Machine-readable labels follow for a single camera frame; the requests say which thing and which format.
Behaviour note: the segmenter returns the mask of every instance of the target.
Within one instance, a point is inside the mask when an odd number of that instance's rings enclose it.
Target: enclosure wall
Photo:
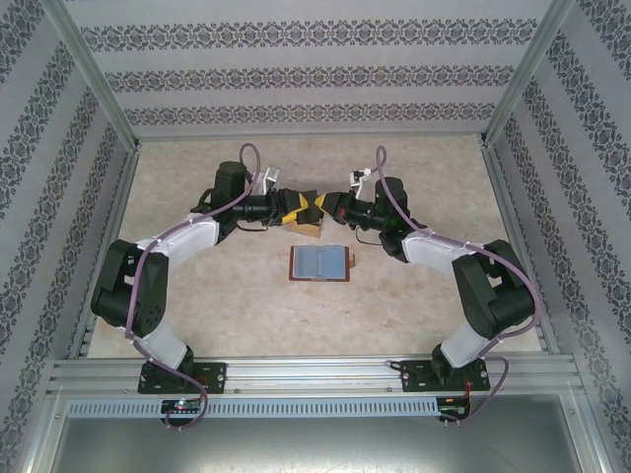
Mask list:
[[[481,132],[550,0],[76,0],[140,138]]]
[[[631,1],[577,2],[495,144],[558,342],[631,469]]]
[[[127,154],[41,6],[0,4],[0,472],[65,358]]]

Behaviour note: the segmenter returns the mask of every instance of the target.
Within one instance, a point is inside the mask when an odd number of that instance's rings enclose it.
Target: beige floor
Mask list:
[[[212,186],[217,165],[235,160],[241,141],[143,146],[120,236],[156,235],[178,222]],[[256,139],[263,166],[325,190],[348,188],[351,169],[388,150],[386,173],[400,176],[412,216],[435,231],[471,241],[506,238],[475,137]],[[372,198],[374,183],[363,197]],[[377,239],[373,233],[364,239]],[[348,283],[288,280],[294,244],[344,244],[357,265]],[[170,277],[166,318],[197,356],[307,356],[429,353],[464,317],[456,284],[420,265],[400,263],[358,243],[331,220],[322,237],[281,229],[234,232]],[[539,350],[534,333],[503,351]],[[137,354],[101,320],[93,358]]]

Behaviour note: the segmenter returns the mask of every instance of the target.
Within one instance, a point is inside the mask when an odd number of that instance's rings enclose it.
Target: patterned wallpaper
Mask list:
[[[580,1],[496,143],[558,341],[631,471],[631,11]]]
[[[550,0],[522,3],[67,5],[136,133],[147,138],[480,132]]]
[[[68,354],[127,155],[36,0],[0,6],[0,109],[0,472],[8,472],[46,363]]]

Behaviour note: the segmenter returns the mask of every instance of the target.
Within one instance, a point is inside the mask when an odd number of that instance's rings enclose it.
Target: damask pattern stripe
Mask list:
[[[37,0],[16,0],[0,21],[0,85],[4,84],[43,18]]]
[[[609,429],[617,440],[616,446],[621,450],[623,464],[631,469],[631,442],[629,441],[631,420],[627,417],[626,408],[622,406],[622,391],[615,385],[616,378],[611,374],[611,362],[606,356],[606,348],[603,346],[600,335],[594,329],[590,309],[585,303],[585,296],[576,279],[572,261],[567,255],[550,203],[545,197],[543,186],[532,164],[524,136],[513,116],[507,122],[504,132],[513,152],[512,158],[518,164],[528,201],[545,242],[570,319],[575,326],[578,342],[585,351],[588,369],[595,379],[594,386],[603,406],[604,415],[608,419]],[[508,183],[501,160],[500,168]],[[517,210],[513,194],[510,195],[513,207]],[[520,226],[524,232],[525,229],[521,223]]]
[[[487,120],[494,103],[344,103],[131,108],[133,126],[323,121]]]
[[[627,8],[620,0],[580,0],[579,5],[626,80],[631,81],[631,14]]]
[[[503,87],[513,66],[357,66],[108,73],[116,93],[330,87]]]
[[[614,189],[631,219],[631,158],[629,146],[622,141],[618,127],[611,119],[604,102],[590,82],[585,67],[564,34],[558,34],[547,52],[548,60],[561,79],[565,92],[579,114],[598,158],[614,183]]]
[[[94,52],[377,44],[527,44],[534,19],[339,20],[83,27]]]
[[[54,340],[58,320],[63,313],[66,294],[79,261],[79,254],[86,243],[88,228],[99,201],[99,193],[105,181],[116,142],[116,133],[113,127],[108,125],[105,130],[105,136],[100,143],[88,183],[79,202],[69,236],[62,250],[62,256],[55,271],[52,287],[46,296],[46,303],[41,308],[35,338],[29,347],[29,355],[25,359],[26,365],[20,373],[20,384],[16,386],[16,395],[9,403],[9,415],[4,419],[4,427],[2,433],[0,433],[0,451],[3,453],[2,460],[0,460],[0,471],[11,471],[12,463],[17,456],[27,418],[33,408],[33,396],[41,381],[41,372],[44,368],[45,359]],[[116,189],[120,183],[123,169],[124,166],[121,166]],[[113,201],[112,196],[101,237],[98,241],[102,241],[105,236],[105,229],[107,228]]]
[[[57,217],[72,171],[86,141],[86,136],[97,113],[99,103],[91,90],[83,93],[57,158],[37,199],[37,206],[29,221],[25,239],[20,243],[15,265],[9,270],[7,284],[0,297],[0,355],[11,340],[13,326],[22,311],[23,298],[31,286],[33,274],[41,259],[52,225]]]
[[[0,156],[0,221],[74,67],[68,49],[59,42]]]
[[[592,263],[596,266],[596,273],[606,289],[607,300],[613,305],[612,313],[617,318],[618,327],[626,335],[625,342],[631,344],[631,285],[625,280],[620,260],[609,244],[609,237],[598,219],[596,207],[582,183],[579,168],[536,81],[528,84],[524,100],[550,155],[550,162],[557,171],[559,183],[592,256]]]

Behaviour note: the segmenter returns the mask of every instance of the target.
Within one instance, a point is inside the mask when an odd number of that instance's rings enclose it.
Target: blue book pages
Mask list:
[[[346,279],[346,246],[296,246],[294,269],[296,279]]]

